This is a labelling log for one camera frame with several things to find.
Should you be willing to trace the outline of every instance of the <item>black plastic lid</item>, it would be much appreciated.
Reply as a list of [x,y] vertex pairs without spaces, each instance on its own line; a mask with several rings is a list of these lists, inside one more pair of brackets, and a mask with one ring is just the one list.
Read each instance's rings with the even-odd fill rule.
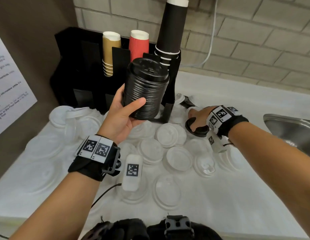
[[129,64],[129,70],[134,75],[150,82],[165,81],[168,77],[168,70],[165,66],[157,61],[146,58],[134,59]]
[[185,123],[185,128],[188,130],[189,133],[191,133],[194,136],[197,137],[205,137],[207,133],[209,132],[209,127],[207,125],[203,127],[198,127],[194,132],[191,130],[190,126],[195,122],[196,118],[190,118]]

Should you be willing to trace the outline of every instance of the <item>stainless steel sink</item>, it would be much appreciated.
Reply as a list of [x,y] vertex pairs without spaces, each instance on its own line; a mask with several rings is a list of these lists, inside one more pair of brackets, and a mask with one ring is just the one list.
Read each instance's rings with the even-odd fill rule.
[[264,122],[273,135],[310,156],[309,120],[269,113],[264,115]]

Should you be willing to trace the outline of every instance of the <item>person's left arm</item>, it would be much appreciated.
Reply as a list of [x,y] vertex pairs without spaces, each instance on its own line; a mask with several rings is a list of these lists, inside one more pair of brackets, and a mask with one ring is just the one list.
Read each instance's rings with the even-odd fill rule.
[[[140,98],[122,107],[124,86],[118,89],[99,135],[116,144],[143,121],[129,118],[146,100]],[[9,238],[11,240],[76,240],[86,221],[100,182],[78,172],[67,174],[39,208]]]

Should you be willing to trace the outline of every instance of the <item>white paper notice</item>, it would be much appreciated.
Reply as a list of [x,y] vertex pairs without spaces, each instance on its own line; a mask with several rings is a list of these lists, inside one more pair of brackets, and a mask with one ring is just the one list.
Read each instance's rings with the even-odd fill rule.
[[0,39],[0,134],[36,101]]

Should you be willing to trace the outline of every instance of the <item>hand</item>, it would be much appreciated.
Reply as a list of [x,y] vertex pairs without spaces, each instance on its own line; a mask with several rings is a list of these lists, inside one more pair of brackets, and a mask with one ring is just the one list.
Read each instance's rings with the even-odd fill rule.
[[188,118],[193,118],[195,117],[196,120],[194,121],[193,124],[191,124],[190,128],[194,132],[198,127],[203,127],[206,125],[206,120],[211,113],[211,111],[216,108],[217,106],[211,106],[211,107],[206,107],[202,109],[201,111],[197,111],[195,109],[190,109],[188,112]]
[[124,84],[117,90],[113,102],[111,104],[110,110],[104,119],[104,122],[97,132],[98,135],[105,136],[117,145],[124,141],[129,135],[131,130],[144,120],[136,120],[130,118],[130,114],[141,108],[145,103],[145,98],[139,98],[129,105],[123,107],[121,104],[122,93],[124,91]]

